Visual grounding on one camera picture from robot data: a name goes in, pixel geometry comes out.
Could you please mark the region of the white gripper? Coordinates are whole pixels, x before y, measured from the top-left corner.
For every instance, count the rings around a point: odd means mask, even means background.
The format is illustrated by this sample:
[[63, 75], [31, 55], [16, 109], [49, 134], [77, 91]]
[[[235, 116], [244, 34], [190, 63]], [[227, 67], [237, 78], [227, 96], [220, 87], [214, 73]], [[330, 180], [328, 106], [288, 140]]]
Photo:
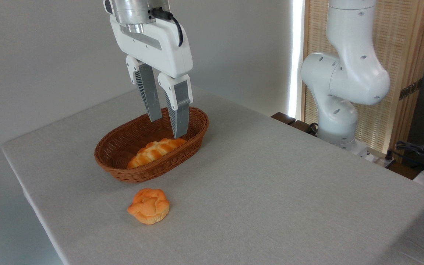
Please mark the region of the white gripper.
[[161, 72], [158, 82], [166, 96], [173, 136], [175, 139], [184, 136], [193, 102], [187, 74], [193, 69], [193, 59], [185, 29], [182, 28], [182, 45], [178, 46], [179, 34], [174, 22], [156, 20], [144, 24], [143, 33], [129, 32], [114, 15], [110, 15], [110, 22], [117, 44], [127, 54], [128, 74], [131, 82], [138, 86], [150, 121], [163, 117], [153, 67]]

